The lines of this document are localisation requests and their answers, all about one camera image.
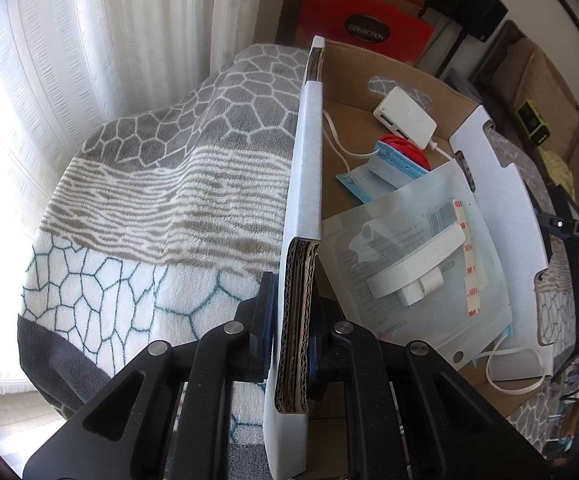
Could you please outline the clear bag with white hook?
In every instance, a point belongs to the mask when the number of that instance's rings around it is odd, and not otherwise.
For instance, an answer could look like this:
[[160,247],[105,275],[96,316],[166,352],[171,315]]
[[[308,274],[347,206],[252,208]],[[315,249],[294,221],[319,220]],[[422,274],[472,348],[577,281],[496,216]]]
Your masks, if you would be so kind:
[[502,263],[456,162],[322,223],[319,258],[351,322],[423,340],[454,367],[512,322]]

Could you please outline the cardboard tray box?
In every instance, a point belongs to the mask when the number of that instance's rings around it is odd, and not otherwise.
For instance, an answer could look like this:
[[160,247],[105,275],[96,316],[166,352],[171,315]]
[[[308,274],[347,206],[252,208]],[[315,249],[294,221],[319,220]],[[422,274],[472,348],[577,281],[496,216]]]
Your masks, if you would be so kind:
[[[450,158],[433,156],[428,176],[361,205],[336,180],[337,166],[323,151],[323,122],[332,119],[348,150],[370,151],[386,131],[374,116],[381,80],[427,96]],[[308,324],[318,286],[379,339],[423,339],[456,370],[475,366],[472,383],[495,402],[503,399],[501,382],[552,374],[535,283],[547,268],[543,237],[521,173],[499,161],[489,124],[485,107],[408,64],[322,37],[312,41],[299,79],[264,415],[274,478],[294,477],[308,464]],[[443,230],[453,199],[463,204],[474,246],[477,299],[466,298],[471,281],[460,252],[443,263],[442,284],[415,304],[403,304],[396,290],[374,297],[367,281]]]

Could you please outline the white USB hub with cable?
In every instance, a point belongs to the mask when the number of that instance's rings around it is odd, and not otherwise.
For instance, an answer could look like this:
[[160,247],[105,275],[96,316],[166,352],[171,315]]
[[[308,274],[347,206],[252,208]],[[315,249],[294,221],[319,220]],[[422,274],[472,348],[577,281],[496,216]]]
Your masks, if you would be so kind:
[[326,101],[324,105],[325,142],[344,174],[376,156],[379,152],[375,146],[377,142],[394,148],[408,162],[431,170],[431,152],[451,159],[437,144],[436,130],[435,119],[398,86],[383,96],[373,110],[334,101]]

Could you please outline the yellow checked cloth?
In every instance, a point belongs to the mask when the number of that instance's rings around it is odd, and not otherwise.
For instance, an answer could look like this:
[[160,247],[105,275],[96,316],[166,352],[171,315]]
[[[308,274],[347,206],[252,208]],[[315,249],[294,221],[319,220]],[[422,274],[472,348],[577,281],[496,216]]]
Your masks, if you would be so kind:
[[551,150],[539,148],[539,154],[542,157],[545,169],[551,180],[560,185],[568,195],[575,200],[575,182],[574,175],[567,166],[567,163],[561,156]]

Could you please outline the green alarm clock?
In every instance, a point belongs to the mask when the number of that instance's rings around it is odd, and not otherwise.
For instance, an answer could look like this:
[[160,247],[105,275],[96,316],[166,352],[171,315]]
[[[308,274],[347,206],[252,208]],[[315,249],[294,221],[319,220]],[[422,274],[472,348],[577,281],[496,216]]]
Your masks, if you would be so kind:
[[535,102],[531,99],[524,100],[517,108],[515,115],[521,122],[529,141],[534,146],[544,144],[551,136],[549,125],[540,114]]

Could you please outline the patterned grey white blanket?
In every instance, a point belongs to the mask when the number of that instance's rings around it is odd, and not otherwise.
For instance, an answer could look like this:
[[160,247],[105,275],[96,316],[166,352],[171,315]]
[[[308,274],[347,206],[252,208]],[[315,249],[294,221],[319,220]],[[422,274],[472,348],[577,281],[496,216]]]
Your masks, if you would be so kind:
[[190,344],[279,269],[305,50],[246,48],[84,141],[22,283],[20,367],[73,417],[152,342]]

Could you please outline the brown padded headboard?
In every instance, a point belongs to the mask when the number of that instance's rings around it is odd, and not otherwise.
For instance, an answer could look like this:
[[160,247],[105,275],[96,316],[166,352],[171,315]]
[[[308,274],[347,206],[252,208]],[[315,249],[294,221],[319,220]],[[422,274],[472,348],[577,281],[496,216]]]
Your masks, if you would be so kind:
[[[469,76],[501,133],[524,150],[547,177],[545,156],[559,156],[573,175],[573,199],[579,207],[579,104],[556,66],[511,21],[504,22],[485,55]],[[536,105],[550,129],[537,148],[516,111],[526,101]]]

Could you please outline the right black speaker on stand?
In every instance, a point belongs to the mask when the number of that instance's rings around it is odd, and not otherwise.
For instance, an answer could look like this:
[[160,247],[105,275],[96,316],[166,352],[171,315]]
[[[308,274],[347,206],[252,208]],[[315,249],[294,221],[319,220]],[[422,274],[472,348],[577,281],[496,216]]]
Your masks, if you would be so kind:
[[439,78],[468,36],[486,42],[507,14],[501,0],[440,0],[438,11],[460,26],[457,39],[436,70]]

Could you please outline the red collection gift bag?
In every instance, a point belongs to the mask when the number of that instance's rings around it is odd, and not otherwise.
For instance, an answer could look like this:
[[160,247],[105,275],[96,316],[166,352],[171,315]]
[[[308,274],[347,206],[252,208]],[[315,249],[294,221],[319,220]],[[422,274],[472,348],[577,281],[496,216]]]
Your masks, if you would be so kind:
[[434,27],[381,0],[303,0],[295,44],[315,36],[415,64]]

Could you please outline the white sheer curtain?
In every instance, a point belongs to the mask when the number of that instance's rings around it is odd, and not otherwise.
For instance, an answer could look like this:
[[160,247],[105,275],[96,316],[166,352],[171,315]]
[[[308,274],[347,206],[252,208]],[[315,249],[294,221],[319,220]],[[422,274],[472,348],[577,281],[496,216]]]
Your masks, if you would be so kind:
[[254,46],[259,4],[0,0],[0,385],[37,390],[20,367],[20,292],[69,162],[107,122],[178,103]]

